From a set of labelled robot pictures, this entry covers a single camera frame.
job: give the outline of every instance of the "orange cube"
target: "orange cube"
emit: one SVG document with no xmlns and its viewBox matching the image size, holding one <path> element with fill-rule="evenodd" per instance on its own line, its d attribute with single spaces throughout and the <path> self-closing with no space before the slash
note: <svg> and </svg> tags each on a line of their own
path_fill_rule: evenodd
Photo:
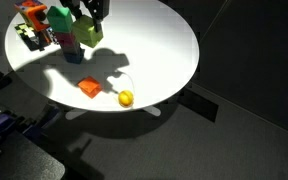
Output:
<svg viewBox="0 0 288 180">
<path fill-rule="evenodd" d="M 78 87 L 82 90 L 90 98 L 94 98 L 100 91 L 102 91 L 102 87 L 99 82 L 97 82 L 92 77 L 87 77 L 78 83 Z"/>
</svg>

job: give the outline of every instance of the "gray carpet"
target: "gray carpet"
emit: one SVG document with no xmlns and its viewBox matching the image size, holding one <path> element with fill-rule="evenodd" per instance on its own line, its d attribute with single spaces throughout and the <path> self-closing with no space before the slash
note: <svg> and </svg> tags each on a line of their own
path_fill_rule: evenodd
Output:
<svg viewBox="0 0 288 180">
<path fill-rule="evenodd" d="M 37 117 L 47 99 L 10 76 L 0 102 Z M 80 162 L 74 166 L 86 164 L 108 180 L 288 179 L 287 131 L 198 86 L 192 91 L 219 105 L 215 123 L 171 99 L 159 105 L 160 118 L 89 112 L 59 119 L 46 134 Z"/>
</svg>

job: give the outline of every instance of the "yellow ball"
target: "yellow ball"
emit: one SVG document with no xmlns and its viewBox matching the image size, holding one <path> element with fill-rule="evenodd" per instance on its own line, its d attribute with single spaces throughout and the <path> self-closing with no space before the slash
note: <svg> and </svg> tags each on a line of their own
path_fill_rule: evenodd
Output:
<svg viewBox="0 0 288 180">
<path fill-rule="evenodd" d="M 133 93 L 128 90 L 124 90 L 118 94 L 118 102 L 123 107 L 129 107 L 133 104 Z"/>
</svg>

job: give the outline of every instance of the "blue block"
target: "blue block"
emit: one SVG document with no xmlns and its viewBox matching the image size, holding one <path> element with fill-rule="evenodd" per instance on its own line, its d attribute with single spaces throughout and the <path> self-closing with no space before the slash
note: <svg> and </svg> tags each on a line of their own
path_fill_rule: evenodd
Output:
<svg viewBox="0 0 288 180">
<path fill-rule="evenodd" d="M 65 57 L 66 61 L 69 63 L 81 64 L 81 62 L 84 58 L 84 52 L 85 52 L 85 49 L 80 49 L 79 54 L 64 53 L 64 57 Z"/>
</svg>

